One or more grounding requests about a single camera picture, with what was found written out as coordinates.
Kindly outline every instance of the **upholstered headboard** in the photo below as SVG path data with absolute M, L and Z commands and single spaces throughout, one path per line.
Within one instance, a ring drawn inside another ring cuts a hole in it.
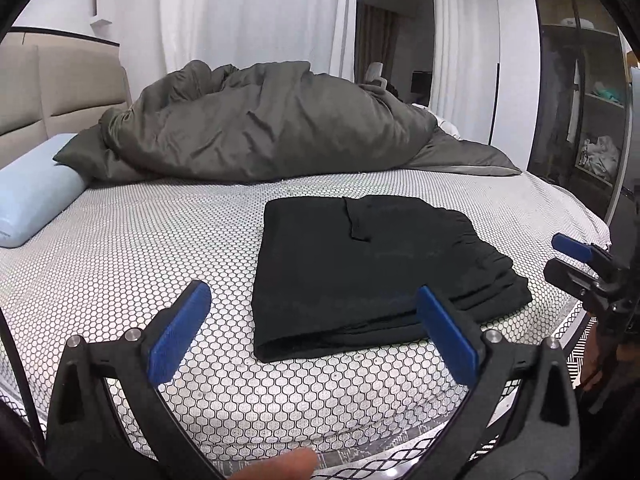
M 0 168 L 44 140 L 97 123 L 130 104 L 118 45 L 44 32 L 0 44 Z

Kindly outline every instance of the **white curtain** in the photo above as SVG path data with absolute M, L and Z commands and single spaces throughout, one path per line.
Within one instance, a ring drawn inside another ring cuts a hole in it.
M 313 72 L 353 80 L 356 0 L 98 0 L 98 15 L 101 7 L 111 9 L 102 34 L 121 45 L 133 98 L 191 59 L 212 68 L 308 60 Z
M 463 139 L 487 143 L 493 121 L 500 24 L 497 0 L 434 0 L 429 108 Z

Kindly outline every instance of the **pillow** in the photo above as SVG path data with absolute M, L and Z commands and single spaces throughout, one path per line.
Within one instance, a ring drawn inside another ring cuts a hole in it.
M 428 106 L 419 105 L 417 103 L 414 103 L 412 106 L 415 106 L 416 108 L 422 108 L 423 110 L 427 110 L 432 116 L 436 118 L 436 120 L 438 121 L 438 126 L 443 132 L 445 132 L 446 134 L 449 134 L 454 139 L 460 140 L 460 132 L 456 128 L 455 124 L 450 123 L 446 119 L 443 119 L 442 117 L 434 114 Z
M 19 247 L 86 189 L 88 181 L 53 156 L 75 134 L 59 134 L 0 170 L 0 247 Z

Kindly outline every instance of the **black t-shirt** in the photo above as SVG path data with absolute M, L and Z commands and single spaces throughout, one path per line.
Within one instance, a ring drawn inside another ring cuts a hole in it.
M 254 353 L 270 362 L 426 336 L 415 293 L 431 283 L 477 322 L 531 301 L 513 262 L 459 211 L 418 198 L 292 197 L 264 209 Z

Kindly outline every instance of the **person's hand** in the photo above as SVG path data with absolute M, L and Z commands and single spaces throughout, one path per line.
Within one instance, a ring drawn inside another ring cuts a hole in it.
M 583 389 L 586 392 L 598 384 L 602 378 L 602 372 L 598 372 L 588 383 L 584 383 L 584 381 L 586 381 L 598 367 L 600 349 L 598 348 L 598 342 L 596 339 L 597 327 L 598 323 L 594 323 L 584 346 L 584 357 L 582 360 L 582 370 L 580 371 L 580 380 L 582 382 Z M 640 378 L 640 345 L 633 343 L 618 345 L 616 348 L 616 359 L 620 363 L 633 363 L 634 366 L 629 368 L 628 372 L 632 375 L 630 378 Z
M 228 480 L 309 480 L 318 466 L 318 457 L 308 447 L 300 447 L 267 460 L 248 465 Z

